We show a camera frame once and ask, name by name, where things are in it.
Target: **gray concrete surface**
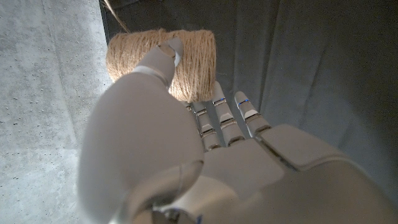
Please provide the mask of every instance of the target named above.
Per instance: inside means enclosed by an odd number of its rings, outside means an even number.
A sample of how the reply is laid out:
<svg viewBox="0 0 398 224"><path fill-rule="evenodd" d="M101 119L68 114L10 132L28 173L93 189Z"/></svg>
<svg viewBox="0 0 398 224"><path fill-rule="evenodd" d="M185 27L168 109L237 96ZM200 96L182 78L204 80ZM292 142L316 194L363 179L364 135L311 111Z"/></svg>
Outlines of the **gray concrete surface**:
<svg viewBox="0 0 398 224"><path fill-rule="evenodd" d="M0 2L0 223L78 223L90 109L110 86L98 1Z"/></svg>

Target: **robot finger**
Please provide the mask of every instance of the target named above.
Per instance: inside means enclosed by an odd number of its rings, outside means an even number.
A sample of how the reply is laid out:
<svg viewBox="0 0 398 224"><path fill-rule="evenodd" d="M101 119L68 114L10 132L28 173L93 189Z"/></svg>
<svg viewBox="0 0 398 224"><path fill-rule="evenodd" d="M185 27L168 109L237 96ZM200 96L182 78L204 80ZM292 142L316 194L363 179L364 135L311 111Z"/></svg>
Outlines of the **robot finger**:
<svg viewBox="0 0 398 224"><path fill-rule="evenodd" d="M205 152L221 147L216 130L211 125L210 117L203 103L192 103L193 112L198 121L198 129L205 147Z"/></svg>
<svg viewBox="0 0 398 224"><path fill-rule="evenodd" d="M256 111L243 92L239 91L235 94L235 103L241 112L252 138L258 133L271 128L269 123Z"/></svg>
<svg viewBox="0 0 398 224"><path fill-rule="evenodd" d="M212 101L216 108L218 121L220 122L226 145L230 146L234 142L244 140L243 133L226 103L223 90L218 82L216 82L214 86L214 97Z"/></svg>

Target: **dark gray fabric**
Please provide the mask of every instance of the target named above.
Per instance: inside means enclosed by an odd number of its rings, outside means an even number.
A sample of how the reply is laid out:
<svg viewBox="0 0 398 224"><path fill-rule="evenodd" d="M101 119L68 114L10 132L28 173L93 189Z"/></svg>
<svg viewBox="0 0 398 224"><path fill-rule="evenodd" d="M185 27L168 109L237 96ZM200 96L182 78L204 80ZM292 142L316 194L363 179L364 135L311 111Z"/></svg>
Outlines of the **dark gray fabric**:
<svg viewBox="0 0 398 224"><path fill-rule="evenodd" d="M241 90L270 124L340 148L398 205L395 1L142 0L117 13L132 31L212 30L231 105Z"/></svg>

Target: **robotic hand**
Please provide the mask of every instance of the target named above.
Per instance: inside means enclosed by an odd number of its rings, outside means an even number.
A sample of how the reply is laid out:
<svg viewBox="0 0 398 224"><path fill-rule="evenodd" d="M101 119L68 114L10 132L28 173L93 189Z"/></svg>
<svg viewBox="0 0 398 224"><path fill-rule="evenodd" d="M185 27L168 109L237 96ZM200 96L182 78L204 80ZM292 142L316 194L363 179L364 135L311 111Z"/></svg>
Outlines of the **robotic hand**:
<svg viewBox="0 0 398 224"><path fill-rule="evenodd" d="M79 167L83 221L398 223L346 155L291 126L272 128L237 92L245 139L216 83L223 147L203 103L167 93L182 54L178 39L160 44L96 105Z"/></svg>

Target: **twine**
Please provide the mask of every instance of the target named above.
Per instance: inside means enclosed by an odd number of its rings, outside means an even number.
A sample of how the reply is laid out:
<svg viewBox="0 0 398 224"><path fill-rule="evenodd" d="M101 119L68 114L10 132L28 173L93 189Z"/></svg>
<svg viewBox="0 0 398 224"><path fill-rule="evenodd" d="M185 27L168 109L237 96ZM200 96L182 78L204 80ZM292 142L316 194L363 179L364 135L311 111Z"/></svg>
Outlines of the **twine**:
<svg viewBox="0 0 398 224"><path fill-rule="evenodd" d="M211 100L216 79L216 44L214 34L208 30L159 29L115 35L106 54L106 67L112 80L131 73L151 48L173 37L181 39L184 52L175 68L169 93L189 103Z"/></svg>

